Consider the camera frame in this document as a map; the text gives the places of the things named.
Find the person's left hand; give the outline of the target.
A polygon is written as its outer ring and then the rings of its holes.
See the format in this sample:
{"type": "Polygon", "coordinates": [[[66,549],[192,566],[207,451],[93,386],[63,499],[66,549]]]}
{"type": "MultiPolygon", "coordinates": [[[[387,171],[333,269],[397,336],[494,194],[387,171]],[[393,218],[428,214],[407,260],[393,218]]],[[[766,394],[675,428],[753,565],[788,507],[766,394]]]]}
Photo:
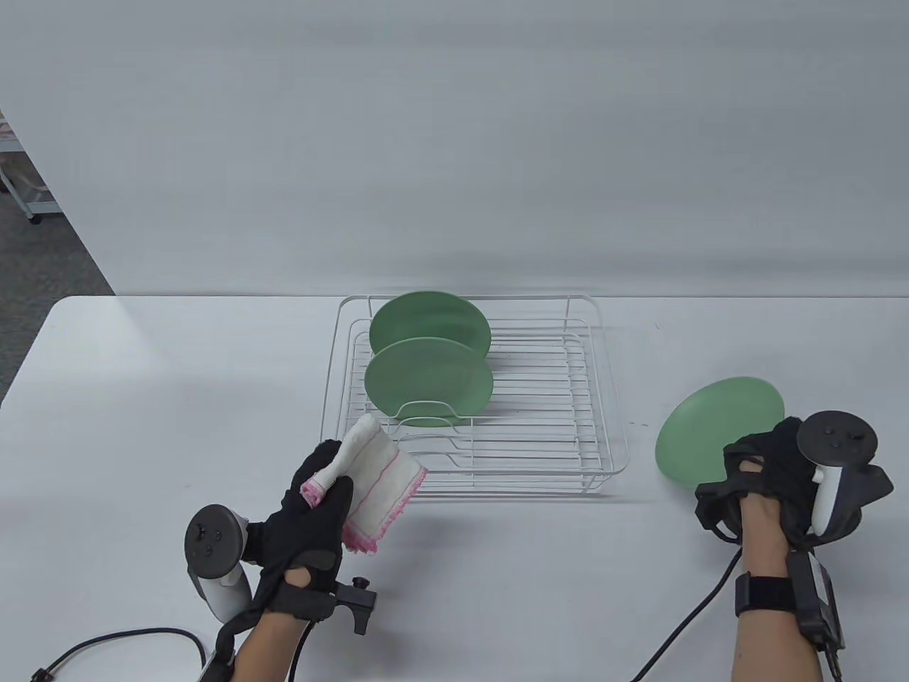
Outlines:
{"type": "Polygon", "coordinates": [[[281,507],[263,522],[247,527],[244,561],[260,566],[252,600],[256,613],[272,611],[318,622],[331,612],[330,590],[343,558],[343,526],[353,500],[354,484],[342,475],[311,507],[303,484],[334,461],[341,446],[325,440],[296,470],[281,507]]]}

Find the person's right hand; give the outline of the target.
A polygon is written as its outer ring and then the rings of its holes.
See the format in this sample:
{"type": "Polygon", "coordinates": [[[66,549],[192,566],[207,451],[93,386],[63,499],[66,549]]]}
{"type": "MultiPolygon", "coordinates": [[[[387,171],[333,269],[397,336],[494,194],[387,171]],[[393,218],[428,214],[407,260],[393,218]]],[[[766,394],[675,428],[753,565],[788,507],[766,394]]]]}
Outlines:
{"type": "Polygon", "coordinates": [[[815,465],[800,451],[802,419],[790,416],[768,432],[745,435],[724,446],[726,481],[736,491],[721,505],[723,524],[741,540],[741,500],[750,494],[780,505],[781,529],[793,548],[808,549],[816,500],[815,465]]]}

